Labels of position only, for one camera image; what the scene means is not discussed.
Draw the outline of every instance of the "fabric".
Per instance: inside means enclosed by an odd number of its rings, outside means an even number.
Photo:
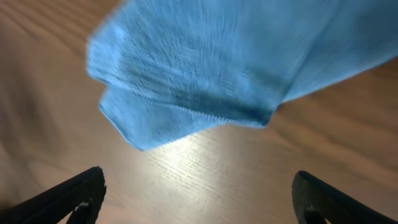
[[[133,0],[94,33],[100,108],[146,150],[226,123],[263,128],[286,101],[398,54],[398,1]]]

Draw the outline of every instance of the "wooden table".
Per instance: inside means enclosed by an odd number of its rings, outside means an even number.
[[[296,223],[291,183],[306,170],[398,220],[398,60],[287,103],[263,130],[223,126],[149,152],[98,110],[89,34],[118,0],[0,0],[57,143],[0,151],[12,205],[91,167],[108,185],[98,223]]]

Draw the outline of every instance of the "folded cloth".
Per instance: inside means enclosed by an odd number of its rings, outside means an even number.
[[[133,0],[94,33],[100,108],[146,150],[277,107],[398,55],[398,1]]]

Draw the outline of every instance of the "wood grain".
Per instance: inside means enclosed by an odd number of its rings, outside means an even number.
[[[86,40],[117,3],[0,1],[57,136],[0,146],[4,206],[101,166],[98,223],[296,223],[302,169],[398,220],[398,60],[281,106],[266,129],[223,126],[142,153],[99,112],[104,86],[85,73]]]

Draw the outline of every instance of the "blue cloth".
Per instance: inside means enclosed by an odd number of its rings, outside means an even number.
[[[263,128],[289,100],[398,55],[396,0],[133,0],[94,33],[100,108],[146,150],[226,123]]]

